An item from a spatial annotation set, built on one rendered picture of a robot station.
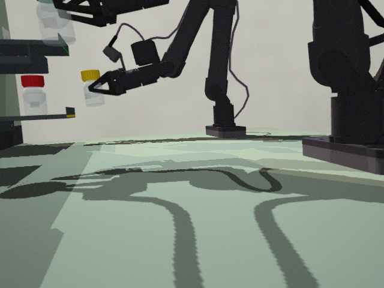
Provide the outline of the clear bottle with green cap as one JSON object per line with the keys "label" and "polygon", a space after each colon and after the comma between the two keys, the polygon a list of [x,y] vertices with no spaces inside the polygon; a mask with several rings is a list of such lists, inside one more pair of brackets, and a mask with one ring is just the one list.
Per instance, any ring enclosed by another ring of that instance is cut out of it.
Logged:
{"label": "clear bottle with green cap", "polygon": [[52,0],[37,0],[36,12],[43,43],[69,46],[76,42],[71,11],[55,8]]}

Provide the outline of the clear glass bottle with yellow cap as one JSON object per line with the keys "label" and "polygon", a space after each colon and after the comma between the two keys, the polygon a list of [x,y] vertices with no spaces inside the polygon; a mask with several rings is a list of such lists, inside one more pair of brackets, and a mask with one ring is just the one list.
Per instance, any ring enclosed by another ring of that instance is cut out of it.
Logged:
{"label": "clear glass bottle with yellow cap", "polygon": [[[100,78],[99,70],[85,70],[81,71],[81,77],[84,82],[83,91],[85,96],[85,103],[87,107],[102,106],[105,104],[104,95],[100,92],[90,92],[88,86]],[[101,83],[94,86],[94,89],[103,89]]]}

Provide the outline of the clear bottle with red cap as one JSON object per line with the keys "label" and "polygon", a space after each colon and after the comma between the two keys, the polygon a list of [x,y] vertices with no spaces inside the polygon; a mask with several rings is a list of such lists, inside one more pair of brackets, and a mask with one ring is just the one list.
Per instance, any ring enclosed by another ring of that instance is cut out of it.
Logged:
{"label": "clear bottle with red cap", "polygon": [[44,87],[44,76],[21,76],[23,104],[26,116],[47,115],[47,99]]}

